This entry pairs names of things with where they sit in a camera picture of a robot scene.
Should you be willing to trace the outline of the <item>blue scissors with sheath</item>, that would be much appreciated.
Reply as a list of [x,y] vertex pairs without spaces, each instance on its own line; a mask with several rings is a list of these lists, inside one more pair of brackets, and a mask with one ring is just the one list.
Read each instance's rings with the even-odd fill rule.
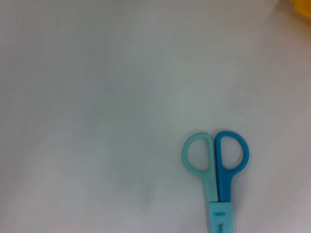
[[[231,169],[224,167],[222,162],[221,140],[224,137],[235,139],[243,151],[241,162]],[[203,170],[195,168],[188,160],[190,145],[199,139],[207,143],[208,150],[208,167]],[[208,209],[209,233],[233,233],[231,182],[233,177],[245,168],[249,155],[246,141],[231,131],[219,132],[214,138],[208,133],[196,133],[185,141],[181,151],[182,162],[188,172],[202,181]]]

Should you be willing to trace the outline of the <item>yellow plastic storage bin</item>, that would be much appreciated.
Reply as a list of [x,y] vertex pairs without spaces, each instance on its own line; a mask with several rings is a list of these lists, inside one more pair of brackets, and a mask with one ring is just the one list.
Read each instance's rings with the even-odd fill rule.
[[281,3],[289,3],[293,10],[300,16],[311,19],[311,0],[279,0]]

